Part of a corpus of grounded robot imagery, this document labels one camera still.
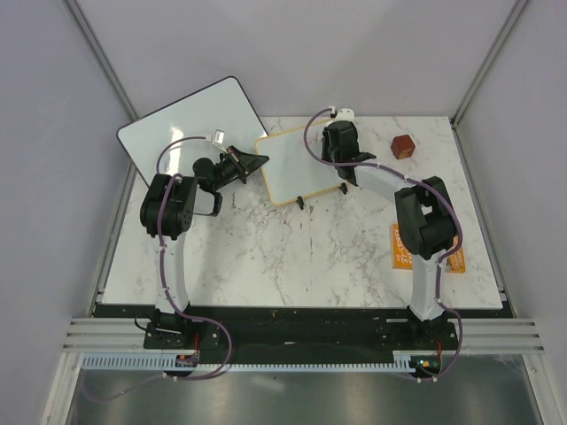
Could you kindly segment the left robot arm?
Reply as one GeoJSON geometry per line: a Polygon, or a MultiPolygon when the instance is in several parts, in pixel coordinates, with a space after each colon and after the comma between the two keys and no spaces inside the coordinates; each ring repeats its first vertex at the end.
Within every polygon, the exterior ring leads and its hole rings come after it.
{"type": "Polygon", "coordinates": [[[154,175],[140,209],[140,221],[156,244],[158,292],[150,332],[164,330],[164,338],[175,348],[187,347],[194,338],[189,317],[190,300],[184,275],[184,244],[193,222],[198,194],[211,198],[209,216],[221,210],[220,189],[248,177],[269,162],[269,156],[243,152],[229,146],[214,163],[199,158],[193,175],[154,175]]]}

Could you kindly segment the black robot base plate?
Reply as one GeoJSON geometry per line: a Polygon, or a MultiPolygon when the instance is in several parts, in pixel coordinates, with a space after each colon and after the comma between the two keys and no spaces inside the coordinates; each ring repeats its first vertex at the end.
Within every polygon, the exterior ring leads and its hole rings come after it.
{"type": "Polygon", "coordinates": [[[448,314],[421,324],[407,309],[193,306],[186,333],[146,327],[144,348],[198,350],[236,363],[388,361],[396,351],[448,352],[457,332],[448,314]]]}

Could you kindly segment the yellow framed small whiteboard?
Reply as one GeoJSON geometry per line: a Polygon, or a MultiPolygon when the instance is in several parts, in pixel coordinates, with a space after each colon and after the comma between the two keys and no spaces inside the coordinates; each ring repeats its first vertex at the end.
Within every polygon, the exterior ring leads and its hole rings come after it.
{"type": "Polygon", "coordinates": [[[296,127],[256,141],[256,153],[269,156],[261,171],[273,205],[296,203],[297,197],[305,201],[346,184],[333,167],[316,160],[322,154],[322,130],[329,122],[316,121],[307,139],[305,129],[296,127]]]}

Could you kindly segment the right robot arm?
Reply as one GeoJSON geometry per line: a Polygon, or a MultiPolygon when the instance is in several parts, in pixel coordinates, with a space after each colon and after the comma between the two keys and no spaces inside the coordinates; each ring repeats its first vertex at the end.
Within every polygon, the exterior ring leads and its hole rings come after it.
{"type": "Polygon", "coordinates": [[[445,182],[438,176],[417,180],[377,162],[360,150],[358,130],[335,120],[322,131],[322,161],[354,186],[368,189],[395,206],[399,237],[412,257],[413,286],[408,306],[408,342],[423,349],[438,337],[433,322],[447,309],[440,296],[445,259],[460,247],[462,227],[445,182]]]}

